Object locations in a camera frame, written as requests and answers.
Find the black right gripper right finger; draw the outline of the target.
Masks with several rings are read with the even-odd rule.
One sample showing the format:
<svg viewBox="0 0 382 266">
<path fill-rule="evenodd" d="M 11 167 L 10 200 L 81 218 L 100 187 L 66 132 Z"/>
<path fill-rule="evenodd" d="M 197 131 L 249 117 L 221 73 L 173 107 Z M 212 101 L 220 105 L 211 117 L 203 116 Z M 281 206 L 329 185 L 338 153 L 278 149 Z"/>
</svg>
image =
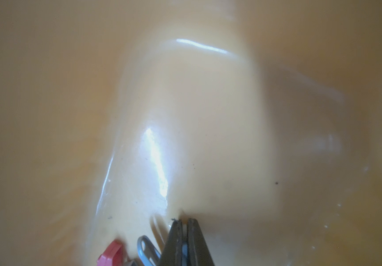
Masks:
<svg viewBox="0 0 382 266">
<path fill-rule="evenodd" d="M 188 219 L 188 266 L 215 266 L 197 219 Z"/>
</svg>

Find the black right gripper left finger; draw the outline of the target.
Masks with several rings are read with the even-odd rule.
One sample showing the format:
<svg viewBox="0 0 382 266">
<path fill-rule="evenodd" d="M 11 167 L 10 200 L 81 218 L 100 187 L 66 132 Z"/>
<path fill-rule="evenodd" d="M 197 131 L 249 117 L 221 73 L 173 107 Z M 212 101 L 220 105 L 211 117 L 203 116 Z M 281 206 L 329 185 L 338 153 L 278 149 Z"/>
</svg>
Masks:
<svg viewBox="0 0 382 266">
<path fill-rule="evenodd" d="M 161 254 L 159 266 L 181 266 L 183 258 L 183 223 L 174 220 Z"/>
</svg>

